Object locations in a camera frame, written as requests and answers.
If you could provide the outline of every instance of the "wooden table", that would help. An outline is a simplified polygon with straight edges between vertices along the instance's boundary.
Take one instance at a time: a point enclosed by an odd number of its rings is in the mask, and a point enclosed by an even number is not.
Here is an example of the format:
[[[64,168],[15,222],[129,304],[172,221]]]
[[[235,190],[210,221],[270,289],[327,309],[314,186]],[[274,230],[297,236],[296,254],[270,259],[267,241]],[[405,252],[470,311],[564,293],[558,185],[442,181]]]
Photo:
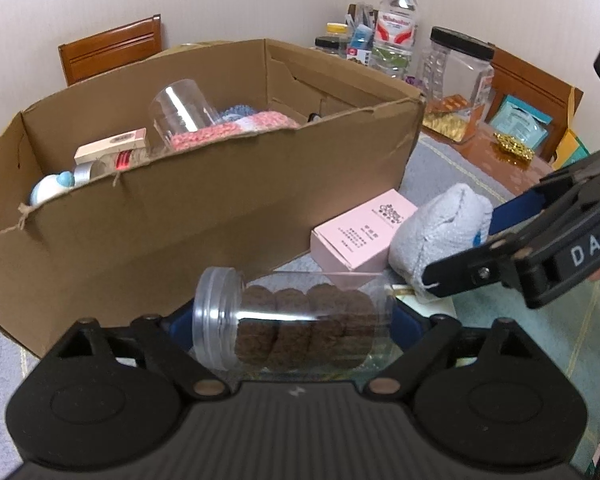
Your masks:
[[[462,144],[453,142],[428,128],[423,130],[437,141],[453,147],[466,160],[516,196],[524,193],[553,171],[547,162],[537,156],[527,162],[503,152],[493,137],[494,129],[488,124],[481,124],[476,134]]]

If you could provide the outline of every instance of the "beige small box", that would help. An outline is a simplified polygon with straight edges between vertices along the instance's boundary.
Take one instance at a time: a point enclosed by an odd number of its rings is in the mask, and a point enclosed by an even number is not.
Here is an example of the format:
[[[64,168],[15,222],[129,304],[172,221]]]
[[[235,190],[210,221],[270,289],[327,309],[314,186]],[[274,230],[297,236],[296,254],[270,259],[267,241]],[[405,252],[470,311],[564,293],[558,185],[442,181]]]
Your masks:
[[[75,152],[74,160],[76,164],[91,162],[109,153],[124,152],[125,150],[134,150],[136,148],[146,148],[146,128],[133,130],[126,134],[119,134],[107,139],[96,140],[84,146],[80,146]]]

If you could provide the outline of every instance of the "wooden chair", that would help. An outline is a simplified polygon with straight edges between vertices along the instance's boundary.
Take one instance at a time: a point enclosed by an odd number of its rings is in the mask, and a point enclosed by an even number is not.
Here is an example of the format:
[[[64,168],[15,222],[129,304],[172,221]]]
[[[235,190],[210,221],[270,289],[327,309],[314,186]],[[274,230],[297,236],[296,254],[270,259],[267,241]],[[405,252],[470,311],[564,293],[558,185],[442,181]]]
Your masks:
[[[547,138],[542,142],[539,156],[551,160],[555,149],[567,131],[567,110],[571,85],[540,70],[506,50],[495,47],[491,64],[495,71],[492,88],[496,91],[486,121],[491,121],[503,99],[513,95],[552,118]],[[582,90],[574,89],[574,112],[582,100]]]
[[[68,86],[162,50],[160,14],[58,47]]]

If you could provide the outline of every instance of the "clear plastic cup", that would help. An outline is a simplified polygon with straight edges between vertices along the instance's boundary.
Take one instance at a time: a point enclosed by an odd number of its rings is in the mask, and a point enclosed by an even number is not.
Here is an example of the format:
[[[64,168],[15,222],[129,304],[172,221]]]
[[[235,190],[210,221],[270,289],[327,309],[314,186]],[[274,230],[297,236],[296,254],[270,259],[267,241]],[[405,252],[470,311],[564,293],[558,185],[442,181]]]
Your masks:
[[[154,127],[167,146],[171,137],[218,124],[220,116],[193,79],[181,79],[163,88],[149,106]]]
[[[390,363],[394,305],[381,274],[274,272],[247,286],[235,269],[209,267],[194,298],[190,353],[250,379],[375,374]]]

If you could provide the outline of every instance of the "torn cardboard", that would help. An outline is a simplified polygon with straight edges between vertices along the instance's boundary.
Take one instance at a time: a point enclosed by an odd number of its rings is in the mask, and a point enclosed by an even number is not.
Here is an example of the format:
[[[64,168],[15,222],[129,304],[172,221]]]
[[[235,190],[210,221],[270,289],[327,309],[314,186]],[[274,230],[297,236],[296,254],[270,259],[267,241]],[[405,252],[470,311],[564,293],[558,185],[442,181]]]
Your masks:
[[[33,185],[72,169],[78,146],[155,135],[149,103],[183,78],[219,110],[324,118],[100,177],[27,209],[18,228]],[[271,40],[148,59],[37,102],[0,136],[0,328],[42,355],[80,317],[172,312],[205,267],[254,278],[305,253],[313,227],[400,184],[423,109],[405,83]]]

